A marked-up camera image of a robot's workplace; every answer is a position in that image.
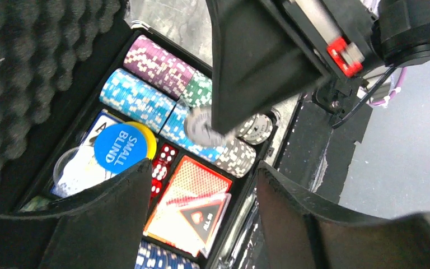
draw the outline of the black triangle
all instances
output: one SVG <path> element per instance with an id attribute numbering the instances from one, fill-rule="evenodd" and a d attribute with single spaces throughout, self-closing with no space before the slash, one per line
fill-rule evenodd
<path id="1" fill-rule="evenodd" d="M 220 200 L 206 205 L 197 205 L 180 210 L 180 213 L 190 226 L 192 226 L 204 244 L 207 243 L 213 233 L 215 224 L 220 217 L 223 204 L 224 202 Z"/>

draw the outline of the yellow disc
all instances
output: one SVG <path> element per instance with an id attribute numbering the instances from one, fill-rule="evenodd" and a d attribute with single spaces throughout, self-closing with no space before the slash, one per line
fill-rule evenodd
<path id="1" fill-rule="evenodd" d="M 156 156 L 156 151 L 157 151 L 157 142 L 156 142 L 156 137 L 154 136 L 154 133 L 152 133 L 152 131 L 144 124 L 139 122 L 125 122 L 125 124 L 136 127 L 136 129 L 138 129 L 142 133 L 147 143 L 146 157 L 152 160 L 154 156 Z"/>

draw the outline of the foam lining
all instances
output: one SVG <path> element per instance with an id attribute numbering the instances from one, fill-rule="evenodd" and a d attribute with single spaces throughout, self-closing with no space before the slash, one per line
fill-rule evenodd
<path id="1" fill-rule="evenodd" d="M 0 172 L 24 153 L 30 128 L 51 117 L 52 98 L 70 88 L 121 8 L 120 0 L 0 0 Z"/>

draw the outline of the red clip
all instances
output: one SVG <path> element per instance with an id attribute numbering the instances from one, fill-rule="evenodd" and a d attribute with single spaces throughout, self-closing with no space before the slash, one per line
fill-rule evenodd
<path id="1" fill-rule="evenodd" d="M 347 42 L 343 38 L 339 38 L 327 47 L 327 52 L 347 77 L 353 77 L 358 71 L 362 70 L 363 66 L 360 62 L 354 62 L 349 65 L 344 61 L 340 53 L 345 51 L 346 48 Z"/>

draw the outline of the gray floor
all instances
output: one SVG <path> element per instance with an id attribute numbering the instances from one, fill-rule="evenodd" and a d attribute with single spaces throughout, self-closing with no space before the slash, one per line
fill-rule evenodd
<path id="1" fill-rule="evenodd" d="M 211 23 L 204 0 L 131 0 L 127 20 L 147 22 L 212 63 Z M 276 106 L 283 117 L 275 145 L 283 138 L 296 100 Z M 430 63 L 410 68 L 403 91 L 387 109 L 373 112 L 340 204 L 381 217 L 430 211 Z"/>

